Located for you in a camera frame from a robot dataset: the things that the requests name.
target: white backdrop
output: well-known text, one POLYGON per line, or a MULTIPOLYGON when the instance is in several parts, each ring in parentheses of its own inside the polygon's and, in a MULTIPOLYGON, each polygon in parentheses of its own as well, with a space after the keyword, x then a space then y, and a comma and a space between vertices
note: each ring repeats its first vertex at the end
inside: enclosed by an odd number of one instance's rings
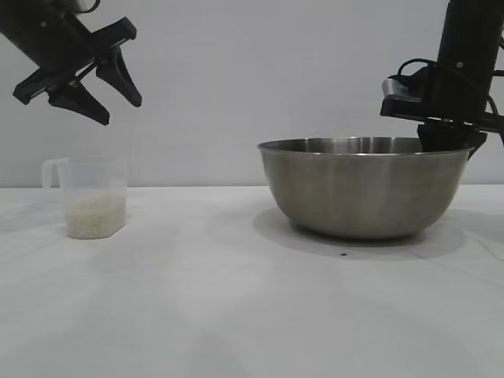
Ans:
MULTIPOLYGON (((11 93, 35 66, 0 40, 0 186, 39 186, 45 159, 126 154, 131 185, 264 183, 255 145, 308 136, 415 135, 381 118, 381 83, 412 57, 435 58, 444 0, 103 0, 92 30, 122 16, 124 45, 144 96, 135 109, 94 76, 112 113, 104 128, 11 93)), ((494 85, 504 109, 504 86, 494 85)), ((504 183, 494 135, 465 182, 504 183)))

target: bowl rim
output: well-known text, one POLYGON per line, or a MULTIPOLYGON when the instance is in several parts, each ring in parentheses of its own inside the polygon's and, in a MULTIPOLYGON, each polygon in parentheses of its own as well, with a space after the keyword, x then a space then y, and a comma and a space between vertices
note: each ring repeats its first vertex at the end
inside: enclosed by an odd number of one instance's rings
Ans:
POLYGON ((463 148, 460 150, 451 150, 451 151, 435 151, 435 152, 406 152, 406 153, 398 153, 398 154, 349 154, 349 153, 330 153, 330 152, 307 152, 307 151, 291 151, 291 150, 279 150, 276 148, 267 147, 266 145, 272 143, 285 143, 285 142, 301 142, 308 140, 352 140, 352 139, 401 139, 401 140, 419 140, 418 138, 411 137, 401 137, 401 136, 347 136, 341 138, 297 138, 297 139, 279 139, 272 140, 269 142, 263 142, 258 144, 257 148, 261 151, 268 152, 276 152, 281 154, 294 154, 294 155, 319 155, 319 156, 369 156, 369 157, 387 157, 387 156, 431 156, 431 155, 447 155, 447 154, 462 154, 462 153, 470 153, 474 150, 474 147, 463 148))

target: measuring cup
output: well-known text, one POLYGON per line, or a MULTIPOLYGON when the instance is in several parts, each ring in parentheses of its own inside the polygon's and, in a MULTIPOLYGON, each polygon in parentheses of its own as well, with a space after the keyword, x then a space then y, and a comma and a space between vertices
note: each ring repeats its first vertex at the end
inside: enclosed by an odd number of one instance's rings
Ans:
POLYGON ((67 235, 108 238, 126 222, 127 166, 123 157, 69 157, 43 163, 42 184, 52 185, 57 167, 67 235))

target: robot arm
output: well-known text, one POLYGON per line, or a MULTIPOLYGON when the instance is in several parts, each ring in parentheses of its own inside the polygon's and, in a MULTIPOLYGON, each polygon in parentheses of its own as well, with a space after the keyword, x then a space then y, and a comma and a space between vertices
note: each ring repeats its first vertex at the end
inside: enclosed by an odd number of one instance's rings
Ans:
POLYGON ((418 134, 425 150, 477 150, 485 132, 504 135, 489 95, 503 28, 502 0, 450 0, 437 61, 412 59, 385 80, 381 115, 424 122, 418 134), (414 62, 427 66, 404 76, 414 62))
POLYGON ((25 105, 45 91, 52 106, 108 124, 109 112, 80 82, 96 69, 98 78, 141 106, 142 96, 120 50, 121 44, 135 39, 136 29, 123 18, 89 31, 77 15, 98 8, 100 0, 95 1, 86 9, 80 0, 0 0, 0 33, 39 66, 14 91, 25 105))

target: metal mixing bowl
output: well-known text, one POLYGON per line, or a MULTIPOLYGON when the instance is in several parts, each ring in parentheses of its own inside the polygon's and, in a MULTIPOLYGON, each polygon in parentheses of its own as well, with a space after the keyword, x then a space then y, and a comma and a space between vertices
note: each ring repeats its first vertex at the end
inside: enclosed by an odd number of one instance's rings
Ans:
POLYGON ((447 210, 470 149, 422 153, 414 138, 262 143, 269 187, 296 224, 350 239, 420 232, 447 210))

